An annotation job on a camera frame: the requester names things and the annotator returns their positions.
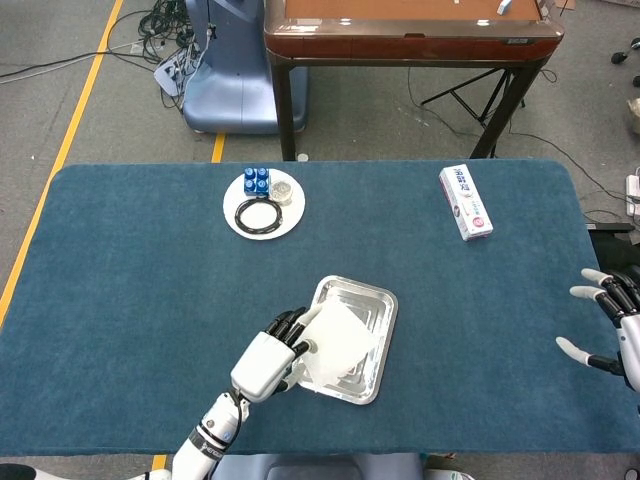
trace metal stand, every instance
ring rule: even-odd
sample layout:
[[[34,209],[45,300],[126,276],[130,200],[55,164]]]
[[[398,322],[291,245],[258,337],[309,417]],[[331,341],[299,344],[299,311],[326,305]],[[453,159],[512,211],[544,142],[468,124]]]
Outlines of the metal stand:
[[[482,80],[485,77],[488,77],[500,71],[502,71],[500,80],[498,80],[496,87],[493,89],[493,92],[491,93],[491,97],[489,98],[489,101],[485,105],[484,110],[482,110],[481,114],[476,113],[476,111],[473,108],[471,108],[471,106],[467,102],[465,102],[465,100],[460,95],[458,95],[457,91],[463,87],[471,85],[479,80]],[[503,89],[503,87],[504,87],[504,90],[502,95],[503,96],[506,95],[507,91],[509,90],[509,85],[511,83],[512,76],[513,76],[513,73],[508,68],[505,68],[505,69],[492,68],[488,72],[477,75],[472,79],[467,80],[466,82],[459,83],[455,87],[451,87],[448,90],[445,90],[443,92],[440,92],[437,95],[434,95],[433,97],[423,100],[422,102],[420,102],[420,106],[422,107],[428,103],[433,102],[434,100],[444,97],[445,95],[451,95],[453,98],[455,98],[458,101],[460,105],[462,105],[462,107],[469,113],[469,115],[471,115],[482,126],[482,128],[486,129],[487,128],[486,120],[494,112],[494,110],[492,110],[493,104],[498,98],[498,95],[500,94],[500,90]],[[524,99],[520,100],[520,105],[522,106],[522,108],[526,106],[524,103]],[[493,147],[491,148],[491,157],[493,158],[495,156],[496,156],[496,146],[493,145]]]

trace robot finger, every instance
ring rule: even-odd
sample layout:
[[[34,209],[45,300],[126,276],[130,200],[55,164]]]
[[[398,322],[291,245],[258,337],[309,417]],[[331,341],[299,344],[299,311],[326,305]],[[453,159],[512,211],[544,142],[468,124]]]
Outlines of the robot finger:
[[[273,334],[275,333],[275,331],[277,330],[278,326],[280,325],[280,323],[287,318],[289,315],[291,315],[291,310],[287,310],[286,312],[282,312],[280,315],[278,315],[273,322],[271,322],[269,324],[269,326],[265,329],[265,333],[268,335],[271,335],[272,337],[274,336]]]
[[[311,321],[316,317],[321,309],[321,304],[314,305],[309,309],[308,312],[298,317],[296,323],[293,324],[291,329],[289,329],[289,332],[282,339],[282,342],[287,346],[292,347],[296,343],[298,338],[300,338],[300,335],[302,335],[302,331],[309,326]]]
[[[571,287],[569,293],[578,298],[590,298],[600,305],[600,308],[609,317],[615,328],[620,328],[620,319],[627,315],[622,307],[601,288]]]
[[[640,311],[640,287],[638,287],[638,284],[624,273],[612,271],[611,275],[622,285],[622,288],[624,288],[624,291],[635,305],[636,310]]]
[[[287,333],[289,333],[289,329],[293,323],[306,311],[307,307],[300,307],[299,309],[291,312],[280,322],[272,336],[282,341]]]
[[[600,355],[593,355],[585,352],[584,350],[580,350],[564,337],[556,337],[556,343],[564,353],[578,363],[582,363],[587,367],[593,367],[598,370],[609,372],[612,375],[624,375],[624,370],[618,360],[602,357]]]
[[[631,300],[623,284],[613,275],[608,275],[591,268],[583,268],[580,273],[582,273],[582,276],[587,280],[596,282],[604,288],[609,296],[620,305],[625,314],[629,315],[638,312],[638,306]]]

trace blue felt surface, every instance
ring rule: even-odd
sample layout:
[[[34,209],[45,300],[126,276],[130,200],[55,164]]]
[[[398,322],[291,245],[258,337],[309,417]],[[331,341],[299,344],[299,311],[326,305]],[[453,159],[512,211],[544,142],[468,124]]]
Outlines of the blue felt surface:
[[[455,163],[278,164],[307,207],[269,242],[223,219],[240,165],[64,169],[0,334],[0,455],[175,451],[330,274],[398,297],[377,400],[296,389],[252,408],[236,453],[637,450],[634,393],[554,343],[616,348],[568,294],[596,263],[567,172],[468,162],[495,231],[465,243],[437,177]]]

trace concrete floor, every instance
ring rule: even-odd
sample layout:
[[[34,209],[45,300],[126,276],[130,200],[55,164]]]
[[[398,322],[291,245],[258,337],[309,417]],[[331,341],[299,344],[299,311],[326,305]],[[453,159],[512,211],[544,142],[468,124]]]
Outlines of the concrete floor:
[[[151,4],[150,0],[125,0],[120,15]],[[94,50],[111,8],[111,2],[3,0],[0,74]],[[624,191],[625,176],[640,166],[640,137],[629,129],[626,107],[627,99],[640,94],[631,85],[633,76],[640,73],[640,58],[636,58],[640,54],[632,54],[621,66],[611,65],[609,57],[640,34],[640,9],[581,0],[563,20],[567,34],[548,65],[558,82],[536,81],[527,107],[514,117],[513,131],[556,143],[607,189]],[[136,25],[134,19],[124,22],[112,44],[136,40]],[[89,60],[0,85],[0,285],[8,278],[90,64]],[[425,98],[471,74],[413,69],[414,96]],[[316,68],[311,75],[310,118],[298,136],[298,148],[312,161],[464,158],[473,148],[473,136],[457,136],[434,115],[413,107],[406,69]],[[465,96],[479,107],[490,90],[487,81],[468,89]],[[452,98],[431,107],[454,129],[480,132]],[[208,162],[213,143],[213,135],[193,133],[175,110],[163,108],[149,73],[107,57],[66,164]],[[601,192],[566,156],[544,142],[507,134],[498,155],[554,158],[571,172],[584,211],[612,212],[595,212],[591,217],[625,218],[622,201]],[[224,162],[279,158],[278,139],[264,136],[229,136],[223,155]],[[57,475],[88,479],[121,479],[151,465],[151,457],[138,455],[22,460]],[[640,466],[640,455],[462,455],[448,465],[478,479],[584,480],[622,478],[628,466]]]

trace silver tray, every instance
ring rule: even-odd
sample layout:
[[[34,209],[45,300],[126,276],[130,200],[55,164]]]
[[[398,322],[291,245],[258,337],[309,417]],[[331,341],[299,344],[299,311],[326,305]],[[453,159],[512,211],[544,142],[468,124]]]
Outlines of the silver tray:
[[[393,293],[383,288],[335,275],[320,281],[312,304],[322,303],[328,298],[338,300],[348,307],[371,333],[380,338],[380,341],[378,346],[349,373],[340,378],[336,385],[318,387],[311,381],[306,371],[298,383],[314,392],[357,405],[366,405],[373,402],[378,395],[398,313],[398,299]]]

